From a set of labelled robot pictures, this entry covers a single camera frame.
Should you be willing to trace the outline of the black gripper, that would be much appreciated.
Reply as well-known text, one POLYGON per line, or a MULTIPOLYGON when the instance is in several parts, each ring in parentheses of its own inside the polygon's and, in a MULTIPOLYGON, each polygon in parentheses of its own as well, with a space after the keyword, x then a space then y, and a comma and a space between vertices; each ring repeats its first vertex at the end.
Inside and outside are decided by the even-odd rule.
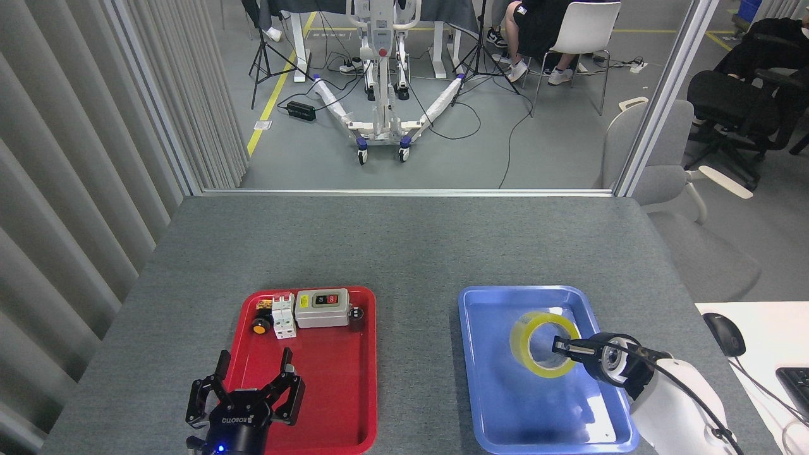
POLYGON ((563 339, 554 338, 554 351, 558 355, 572 361, 585 361, 588 358, 588 351, 592 351, 592 343, 595 354, 585 361, 584 366, 592 377, 606 382, 619 381, 619 351, 609 348, 602 343, 617 342, 619 335, 615 333, 598 333, 589 339, 563 339))
POLYGON ((263 454, 269 425, 297 423, 306 386, 292 359, 292 349, 285 348, 279 374, 261 391, 244 389, 228 394, 224 380, 231 355, 227 349, 221 351, 214 373, 193 381, 186 409, 185 422, 200 429, 205 425, 209 392, 219 398, 220 403, 210 412, 210 429, 200 450, 202 454, 263 454), (284 392, 288 392, 286 401, 272 409, 284 392))

